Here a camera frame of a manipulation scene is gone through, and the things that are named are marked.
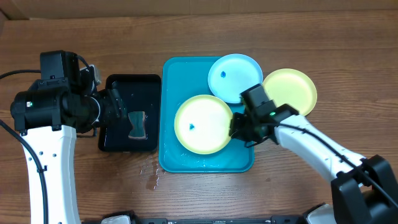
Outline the yellow plate with blue stain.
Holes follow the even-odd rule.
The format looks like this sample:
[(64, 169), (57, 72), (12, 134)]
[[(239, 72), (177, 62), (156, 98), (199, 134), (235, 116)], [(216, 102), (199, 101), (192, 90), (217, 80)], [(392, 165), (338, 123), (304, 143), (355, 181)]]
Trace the yellow plate with blue stain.
[(301, 115), (308, 115), (317, 103), (314, 82), (303, 72), (282, 68), (265, 77), (262, 83), (265, 93), (276, 107), (290, 105)]

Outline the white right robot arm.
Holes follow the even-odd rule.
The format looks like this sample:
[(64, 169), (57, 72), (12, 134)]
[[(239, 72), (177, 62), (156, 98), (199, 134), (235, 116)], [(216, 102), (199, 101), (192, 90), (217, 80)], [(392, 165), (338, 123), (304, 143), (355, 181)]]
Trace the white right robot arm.
[(339, 145), (291, 106), (246, 108), (233, 115), (229, 134), (253, 146), (271, 139), (330, 184), (333, 203), (311, 209), (306, 223), (397, 223), (397, 179), (388, 161)]

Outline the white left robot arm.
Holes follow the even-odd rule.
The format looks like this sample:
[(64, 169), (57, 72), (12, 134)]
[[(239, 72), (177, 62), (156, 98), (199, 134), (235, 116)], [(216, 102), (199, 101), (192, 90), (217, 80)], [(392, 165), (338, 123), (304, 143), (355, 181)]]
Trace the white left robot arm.
[(94, 65), (41, 68), (11, 105), (29, 176), (31, 223), (80, 223), (74, 153), (78, 134), (126, 117), (117, 90), (97, 91)]

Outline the black rectangular water tray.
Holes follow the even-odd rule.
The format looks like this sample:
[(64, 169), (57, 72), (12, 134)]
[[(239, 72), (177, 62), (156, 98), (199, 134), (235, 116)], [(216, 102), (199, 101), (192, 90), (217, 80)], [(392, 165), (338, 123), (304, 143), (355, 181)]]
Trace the black rectangular water tray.
[(146, 138), (130, 139), (132, 125), (128, 115), (114, 124), (101, 128), (98, 148), (104, 152), (153, 152), (159, 144), (161, 78), (156, 74), (114, 74), (106, 79), (106, 88), (117, 89), (127, 110), (144, 111)]

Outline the teal plastic tray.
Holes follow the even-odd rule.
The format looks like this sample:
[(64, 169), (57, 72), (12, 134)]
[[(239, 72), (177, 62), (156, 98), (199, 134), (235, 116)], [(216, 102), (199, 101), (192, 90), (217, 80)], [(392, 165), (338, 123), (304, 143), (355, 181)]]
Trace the teal plastic tray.
[(174, 131), (177, 110), (187, 99), (210, 95), (208, 72), (218, 57), (174, 57), (162, 72), (160, 106), (159, 163), (174, 173), (239, 173), (254, 164), (254, 148), (233, 139), (222, 150), (208, 155), (195, 154), (183, 147)]

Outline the light blue plate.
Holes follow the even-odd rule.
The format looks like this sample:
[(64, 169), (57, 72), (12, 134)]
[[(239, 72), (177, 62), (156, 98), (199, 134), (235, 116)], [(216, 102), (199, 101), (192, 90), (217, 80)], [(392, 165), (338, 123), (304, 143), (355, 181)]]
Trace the light blue plate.
[(208, 72), (209, 89), (226, 103), (240, 103), (240, 94), (262, 81), (260, 65), (243, 54), (229, 54), (219, 58)]

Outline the cardboard backdrop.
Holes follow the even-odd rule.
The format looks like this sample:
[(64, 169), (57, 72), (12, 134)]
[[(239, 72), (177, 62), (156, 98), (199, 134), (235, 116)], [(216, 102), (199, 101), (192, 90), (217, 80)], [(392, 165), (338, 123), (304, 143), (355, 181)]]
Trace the cardboard backdrop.
[(11, 20), (397, 9), (397, 0), (1, 0)]

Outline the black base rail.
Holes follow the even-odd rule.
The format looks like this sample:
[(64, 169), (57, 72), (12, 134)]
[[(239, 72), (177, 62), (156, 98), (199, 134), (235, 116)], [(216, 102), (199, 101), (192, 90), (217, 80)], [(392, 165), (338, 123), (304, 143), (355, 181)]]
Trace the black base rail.
[(303, 215), (273, 215), (268, 218), (208, 218), (208, 219), (166, 219), (139, 218), (132, 212), (114, 213), (99, 220), (82, 221), (84, 224), (128, 223), (128, 224), (299, 224), (336, 223), (333, 215), (321, 208)]

